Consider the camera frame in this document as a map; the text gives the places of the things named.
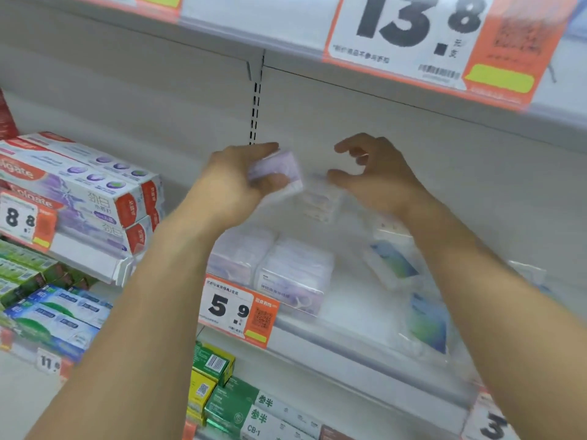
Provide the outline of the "person's left hand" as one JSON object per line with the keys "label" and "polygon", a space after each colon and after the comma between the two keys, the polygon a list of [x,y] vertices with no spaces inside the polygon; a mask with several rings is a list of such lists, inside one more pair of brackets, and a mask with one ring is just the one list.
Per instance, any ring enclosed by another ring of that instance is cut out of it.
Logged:
{"label": "person's left hand", "polygon": [[285,188],[266,197],[251,197],[251,166],[279,151],[279,144],[231,146],[212,154],[190,192],[190,205],[202,211],[211,226],[225,230],[240,225],[262,203],[291,195]]}

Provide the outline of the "person's right hand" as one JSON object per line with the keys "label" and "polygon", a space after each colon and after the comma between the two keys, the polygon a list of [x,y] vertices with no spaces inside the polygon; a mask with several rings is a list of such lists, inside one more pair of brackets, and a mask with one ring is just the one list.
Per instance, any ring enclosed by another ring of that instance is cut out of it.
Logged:
{"label": "person's right hand", "polygon": [[416,178],[402,153],[386,138],[367,133],[352,135],[334,146],[363,167],[364,180],[356,189],[343,189],[363,206],[382,214],[404,218],[416,207],[435,201]]}

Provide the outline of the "purple dental floss pack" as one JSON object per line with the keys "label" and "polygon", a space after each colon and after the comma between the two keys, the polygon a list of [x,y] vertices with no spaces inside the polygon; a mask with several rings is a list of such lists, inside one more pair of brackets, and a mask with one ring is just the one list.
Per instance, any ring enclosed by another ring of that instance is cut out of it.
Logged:
{"label": "purple dental floss pack", "polygon": [[277,239],[277,233],[257,226],[238,226],[216,241],[207,273],[250,288],[261,261]]}
{"label": "purple dental floss pack", "polygon": [[304,175],[297,157],[289,149],[281,149],[272,155],[255,162],[248,170],[248,180],[266,177],[270,174],[283,174],[288,177],[289,184],[285,190],[294,195],[304,190]]}
{"label": "purple dental floss pack", "polygon": [[253,289],[312,316],[330,288],[335,255],[280,236],[257,267]]}

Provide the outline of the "person's left forearm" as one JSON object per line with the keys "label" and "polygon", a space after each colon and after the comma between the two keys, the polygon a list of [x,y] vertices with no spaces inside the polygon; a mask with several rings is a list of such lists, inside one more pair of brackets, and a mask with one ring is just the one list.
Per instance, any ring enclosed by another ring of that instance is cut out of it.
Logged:
{"label": "person's left forearm", "polygon": [[227,193],[194,188],[25,440],[181,440],[205,265]]}

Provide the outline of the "person's right forearm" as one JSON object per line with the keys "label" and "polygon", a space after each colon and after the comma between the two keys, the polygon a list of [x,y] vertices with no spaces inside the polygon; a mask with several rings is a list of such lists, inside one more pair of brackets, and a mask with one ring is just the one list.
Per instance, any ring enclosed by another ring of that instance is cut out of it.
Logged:
{"label": "person's right forearm", "polygon": [[587,440],[587,325],[501,261],[427,191],[411,192],[397,215],[520,440]]}

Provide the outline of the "clear dental floss pack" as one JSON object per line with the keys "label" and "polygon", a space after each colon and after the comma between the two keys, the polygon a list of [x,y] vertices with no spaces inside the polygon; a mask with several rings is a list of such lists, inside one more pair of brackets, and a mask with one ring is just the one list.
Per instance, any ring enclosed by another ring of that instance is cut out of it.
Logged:
{"label": "clear dental floss pack", "polygon": [[306,216],[322,223],[332,223],[341,210],[345,191],[331,184],[326,176],[312,175],[306,180],[299,198]]}

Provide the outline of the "slotted shelf upright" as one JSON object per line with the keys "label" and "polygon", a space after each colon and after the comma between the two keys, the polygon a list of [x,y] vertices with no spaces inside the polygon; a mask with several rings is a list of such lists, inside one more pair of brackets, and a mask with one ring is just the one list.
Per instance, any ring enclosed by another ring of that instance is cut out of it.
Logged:
{"label": "slotted shelf upright", "polygon": [[258,121],[260,115],[260,94],[262,87],[262,74],[265,66],[265,53],[266,49],[255,51],[253,56],[246,62],[248,77],[253,84],[249,145],[256,144],[257,142]]}

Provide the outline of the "blue green floss pack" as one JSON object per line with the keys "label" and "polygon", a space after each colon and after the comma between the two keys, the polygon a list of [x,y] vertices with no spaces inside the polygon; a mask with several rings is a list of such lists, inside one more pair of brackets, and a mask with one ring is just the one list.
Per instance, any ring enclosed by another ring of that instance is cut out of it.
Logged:
{"label": "blue green floss pack", "polygon": [[420,272],[391,242],[374,240],[363,248],[362,258],[387,290],[422,289]]}
{"label": "blue green floss pack", "polygon": [[415,357],[446,361],[452,341],[452,321],[444,301],[425,293],[410,293],[400,335],[407,351]]}

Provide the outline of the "small orange white price tag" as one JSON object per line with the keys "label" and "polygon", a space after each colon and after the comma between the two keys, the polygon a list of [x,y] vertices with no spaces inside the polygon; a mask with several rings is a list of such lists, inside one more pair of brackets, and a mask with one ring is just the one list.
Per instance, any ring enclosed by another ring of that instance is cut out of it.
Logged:
{"label": "small orange white price tag", "polygon": [[486,390],[481,390],[472,406],[460,440],[520,440],[510,422]]}
{"label": "small orange white price tag", "polygon": [[265,350],[280,305],[271,297],[207,273],[198,322]]}
{"label": "small orange white price tag", "polygon": [[62,382],[69,379],[75,363],[68,357],[62,357],[42,347],[38,347],[35,368],[48,375],[56,375]]}
{"label": "small orange white price tag", "polygon": [[58,213],[7,190],[0,191],[0,234],[37,251],[48,252]]}

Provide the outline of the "grey metal shelf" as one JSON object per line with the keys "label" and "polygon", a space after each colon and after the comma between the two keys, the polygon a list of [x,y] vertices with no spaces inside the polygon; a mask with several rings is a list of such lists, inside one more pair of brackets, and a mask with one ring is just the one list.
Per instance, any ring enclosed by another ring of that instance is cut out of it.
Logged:
{"label": "grey metal shelf", "polygon": [[[10,4],[33,9],[33,21],[50,13],[67,13],[84,20],[192,44],[245,60],[266,49],[265,65],[285,71],[292,60],[322,60],[327,35],[339,0],[184,0],[179,22],[166,23],[80,0],[0,0],[0,12]],[[587,155],[587,2],[568,23],[530,105],[507,110],[436,90],[361,73],[399,84],[386,97],[434,112],[486,125]]]}
{"label": "grey metal shelf", "polygon": [[447,360],[405,339],[420,283],[393,279],[388,289],[365,263],[376,241],[369,213],[350,208],[324,223],[281,203],[246,224],[333,253],[329,288],[316,314],[298,309],[307,299],[279,303],[266,348],[215,327],[199,338],[235,355],[237,376],[356,440],[460,440],[480,381],[455,334]]}
{"label": "grey metal shelf", "polygon": [[[2,234],[0,239],[31,249]],[[136,265],[134,256],[120,258],[59,233],[55,233],[48,252],[37,252],[57,261],[63,260],[67,265],[72,264],[73,267],[81,269],[83,273],[89,273],[100,281],[115,283],[117,286],[124,284]]]}

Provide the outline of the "large orange white price tag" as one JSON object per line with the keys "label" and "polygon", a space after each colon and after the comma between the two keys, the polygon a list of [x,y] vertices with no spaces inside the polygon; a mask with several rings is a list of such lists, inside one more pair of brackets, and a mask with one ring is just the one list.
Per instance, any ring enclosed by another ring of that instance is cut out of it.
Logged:
{"label": "large orange white price tag", "polygon": [[322,60],[524,110],[581,9],[581,0],[339,0]]}

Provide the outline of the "white purple toothpaste box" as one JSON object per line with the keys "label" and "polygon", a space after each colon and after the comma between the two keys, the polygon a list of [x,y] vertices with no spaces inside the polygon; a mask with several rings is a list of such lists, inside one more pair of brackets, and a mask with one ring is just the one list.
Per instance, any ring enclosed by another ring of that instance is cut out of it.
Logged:
{"label": "white purple toothpaste box", "polygon": [[163,181],[159,174],[143,168],[133,162],[125,161],[101,150],[70,140],[53,132],[38,132],[20,135],[19,138],[45,147],[60,155],[68,156],[104,171],[143,190],[145,207],[148,212],[162,207],[165,202]]}
{"label": "white purple toothpaste box", "polygon": [[115,228],[149,214],[141,187],[21,138],[0,141],[0,178]]}
{"label": "white purple toothpaste box", "polygon": [[140,253],[147,245],[154,230],[164,217],[164,210],[156,207],[147,216],[126,229],[120,229],[111,218],[103,220],[84,214],[66,203],[66,199],[50,199],[16,184],[0,179],[0,188],[19,194],[37,204],[57,211],[57,229],[77,240],[93,244],[97,248],[125,258]]}

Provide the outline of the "green yellow toothpaste box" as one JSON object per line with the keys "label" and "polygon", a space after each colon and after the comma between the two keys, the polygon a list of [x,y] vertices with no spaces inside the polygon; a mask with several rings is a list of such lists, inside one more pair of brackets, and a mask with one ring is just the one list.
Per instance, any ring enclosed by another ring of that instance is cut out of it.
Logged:
{"label": "green yellow toothpaste box", "polygon": [[232,377],[236,357],[212,344],[195,343],[192,368],[217,385],[224,387]]}

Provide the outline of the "orange yellow price tag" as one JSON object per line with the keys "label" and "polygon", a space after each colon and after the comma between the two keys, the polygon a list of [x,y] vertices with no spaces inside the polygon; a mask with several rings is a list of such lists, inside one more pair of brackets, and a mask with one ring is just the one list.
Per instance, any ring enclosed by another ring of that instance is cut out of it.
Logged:
{"label": "orange yellow price tag", "polygon": [[177,24],[184,0],[80,0],[146,18]]}

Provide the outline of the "green white toothpaste box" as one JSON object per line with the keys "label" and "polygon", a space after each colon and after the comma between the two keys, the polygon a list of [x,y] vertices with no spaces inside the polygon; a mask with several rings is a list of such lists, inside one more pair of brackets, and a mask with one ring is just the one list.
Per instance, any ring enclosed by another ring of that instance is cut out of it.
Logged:
{"label": "green white toothpaste box", "polygon": [[320,440],[324,428],[312,415],[237,377],[216,387],[204,420],[231,440]]}

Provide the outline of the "blue white toothpaste box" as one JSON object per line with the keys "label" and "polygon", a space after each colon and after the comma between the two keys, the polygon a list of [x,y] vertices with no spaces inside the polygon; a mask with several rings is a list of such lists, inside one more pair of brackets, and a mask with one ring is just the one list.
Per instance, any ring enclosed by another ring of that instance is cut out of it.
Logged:
{"label": "blue white toothpaste box", "polygon": [[76,287],[67,290],[51,284],[27,298],[98,329],[102,328],[113,308],[113,304],[86,290]]}
{"label": "blue white toothpaste box", "polygon": [[42,303],[21,300],[0,312],[0,323],[25,339],[79,362],[99,329]]}

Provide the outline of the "red box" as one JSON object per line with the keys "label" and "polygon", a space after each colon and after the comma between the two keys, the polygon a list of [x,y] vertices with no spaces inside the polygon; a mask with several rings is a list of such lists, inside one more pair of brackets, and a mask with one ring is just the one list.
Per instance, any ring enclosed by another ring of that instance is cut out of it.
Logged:
{"label": "red box", "polygon": [[5,100],[4,92],[0,88],[0,141],[15,138],[18,135],[19,130]]}

